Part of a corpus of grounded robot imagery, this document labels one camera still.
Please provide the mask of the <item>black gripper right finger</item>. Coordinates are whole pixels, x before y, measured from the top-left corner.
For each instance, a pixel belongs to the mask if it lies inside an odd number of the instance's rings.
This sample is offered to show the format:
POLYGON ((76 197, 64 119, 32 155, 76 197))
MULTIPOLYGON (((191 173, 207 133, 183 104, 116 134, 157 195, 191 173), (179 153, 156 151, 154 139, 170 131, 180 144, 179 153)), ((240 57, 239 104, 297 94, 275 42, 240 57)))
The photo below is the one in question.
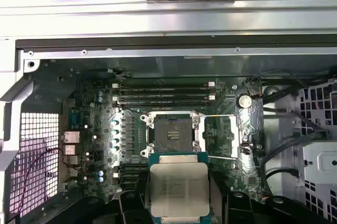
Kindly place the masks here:
POLYGON ((283 196, 259 203, 249 195, 231 190, 222 172, 210 171, 210 205, 219 223, 326 223, 307 207, 283 196))

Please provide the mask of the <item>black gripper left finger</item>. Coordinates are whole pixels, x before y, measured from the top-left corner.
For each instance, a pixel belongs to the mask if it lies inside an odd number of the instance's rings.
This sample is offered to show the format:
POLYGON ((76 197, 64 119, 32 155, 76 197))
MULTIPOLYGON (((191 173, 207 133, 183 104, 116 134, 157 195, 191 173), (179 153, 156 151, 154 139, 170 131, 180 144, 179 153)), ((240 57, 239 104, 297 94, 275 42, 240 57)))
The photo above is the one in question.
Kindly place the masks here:
POLYGON ((147 179, 148 172, 141 172, 134 190, 118 192, 108 203, 97 196, 82 198, 43 223, 151 223, 144 204, 147 179))

